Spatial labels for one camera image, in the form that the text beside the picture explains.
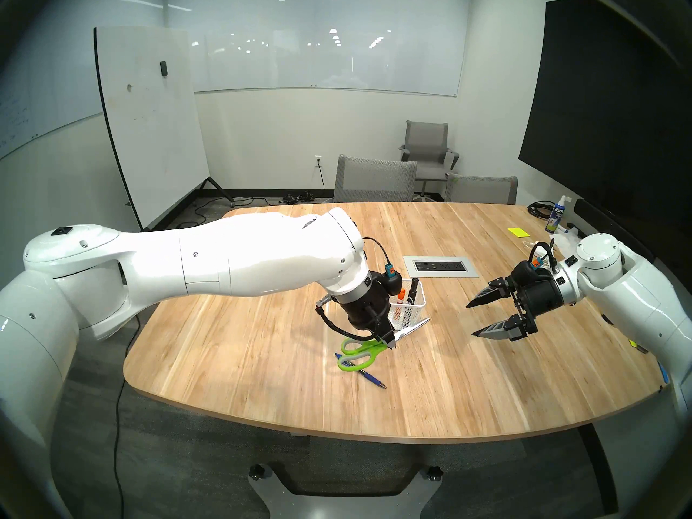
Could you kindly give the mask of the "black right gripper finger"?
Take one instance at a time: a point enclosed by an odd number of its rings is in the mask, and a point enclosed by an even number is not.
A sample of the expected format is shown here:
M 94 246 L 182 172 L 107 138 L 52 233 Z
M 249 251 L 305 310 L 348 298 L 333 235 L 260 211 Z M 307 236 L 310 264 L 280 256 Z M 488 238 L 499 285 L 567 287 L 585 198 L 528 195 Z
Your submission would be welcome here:
M 466 308 L 491 304 L 494 301 L 510 298 L 514 293 L 514 283 L 510 278 L 496 278 L 488 283 L 477 295 L 469 301 Z
M 474 331 L 473 336 L 490 340 L 516 341 L 526 338 L 525 319 L 514 314 L 506 320 L 495 322 L 480 330 Z

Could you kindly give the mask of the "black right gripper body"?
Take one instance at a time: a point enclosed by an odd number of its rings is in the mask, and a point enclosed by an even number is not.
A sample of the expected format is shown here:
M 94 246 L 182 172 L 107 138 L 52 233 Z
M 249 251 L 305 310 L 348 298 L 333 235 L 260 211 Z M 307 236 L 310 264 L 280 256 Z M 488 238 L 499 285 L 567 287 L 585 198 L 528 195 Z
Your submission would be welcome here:
M 516 313 L 508 320 L 510 340 L 520 340 L 538 332 L 536 319 L 563 306 L 563 297 L 552 279 L 531 282 L 523 287 L 511 286 Z

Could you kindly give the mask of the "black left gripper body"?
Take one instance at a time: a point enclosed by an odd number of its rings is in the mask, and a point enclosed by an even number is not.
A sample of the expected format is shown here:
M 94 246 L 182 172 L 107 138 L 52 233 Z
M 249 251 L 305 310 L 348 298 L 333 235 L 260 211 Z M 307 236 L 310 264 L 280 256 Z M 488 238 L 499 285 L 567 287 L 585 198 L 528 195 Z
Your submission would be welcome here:
M 385 332 L 394 330 L 389 320 L 390 295 L 382 285 L 361 285 L 358 290 L 339 295 L 338 303 L 358 330 L 368 330 L 380 338 L 385 338 Z

